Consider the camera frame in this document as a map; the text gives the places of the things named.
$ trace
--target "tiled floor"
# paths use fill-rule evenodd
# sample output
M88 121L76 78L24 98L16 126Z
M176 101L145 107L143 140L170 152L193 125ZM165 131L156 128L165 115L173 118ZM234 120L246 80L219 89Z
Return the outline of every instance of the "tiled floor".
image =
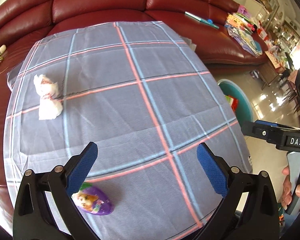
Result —
M254 118L269 122L277 122L285 125L300 127L298 114L295 114L293 108L295 103L288 103L288 100L282 101L284 98L284 90L288 87L283 87L280 90L279 84L276 82L270 87L265 87L261 90L263 82L255 80L250 76L250 73L241 73L234 75L215 75L214 78L229 79L236 83L247 95L253 107ZM258 174L265 170L269 173L277 199L282 194L282 183L284 176L282 169L287 165L286 152L277 150L275 145L269 144L264 140L253 137L246 137L248 145L253 173ZM247 194L242 196L238 210L244 207Z

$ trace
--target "red leather sofa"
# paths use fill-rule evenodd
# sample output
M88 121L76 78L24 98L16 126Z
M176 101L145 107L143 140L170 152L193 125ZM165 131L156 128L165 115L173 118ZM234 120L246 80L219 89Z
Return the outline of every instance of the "red leather sofa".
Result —
M0 6L0 45L8 54L0 65L0 225L12 233L13 207L6 187L2 144L5 114L10 98L6 73L27 55L33 44L61 31L112 21L154 21L169 25L197 44L196 53L211 71L243 70L243 65L266 62L254 57L228 36L223 27L227 14L236 12L233 0L7 0ZM185 11L212 19L214 29L186 16ZM256 35L263 50L267 47Z

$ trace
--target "crumpled tissue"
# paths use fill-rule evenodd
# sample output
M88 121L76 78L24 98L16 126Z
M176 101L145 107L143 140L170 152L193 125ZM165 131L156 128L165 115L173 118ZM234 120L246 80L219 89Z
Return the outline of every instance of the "crumpled tissue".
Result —
M55 119L61 114L63 106L56 98L59 95L58 83L53 83L45 75L34 76L34 86L40 96L39 120Z

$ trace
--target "blue gripper pad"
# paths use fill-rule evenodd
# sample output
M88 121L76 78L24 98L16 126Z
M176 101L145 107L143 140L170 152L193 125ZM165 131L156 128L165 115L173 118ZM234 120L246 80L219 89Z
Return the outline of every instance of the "blue gripper pad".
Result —
M263 121L263 120L256 120L255 123L265 124L265 125L274 126L274 127L278 126L278 124L275 122L267 122L267 121Z
M209 150L204 147L203 144L199 144L197 147L197 158L204 172L206 173L214 191L225 198L228 193L226 176L223 174L218 164L210 155Z
M94 142L89 142L80 155L81 159L67 177L66 191L68 196L79 191L98 157L98 146Z

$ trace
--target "plaid cloth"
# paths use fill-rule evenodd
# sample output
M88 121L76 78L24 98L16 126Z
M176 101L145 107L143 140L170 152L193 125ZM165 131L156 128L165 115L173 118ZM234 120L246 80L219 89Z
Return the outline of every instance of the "plaid cloth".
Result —
M63 112L38 120L34 75L58 82ZM221 200L197 161L206 142L230 166L251 170L238 122L213 76L162 22L115 22L38 41L12 90L4 164L12 203L24 172L64 165L88 142L99 156L86 181L114 212L83 217L102 240L180 239ZM68 232L50 193L59 228Z

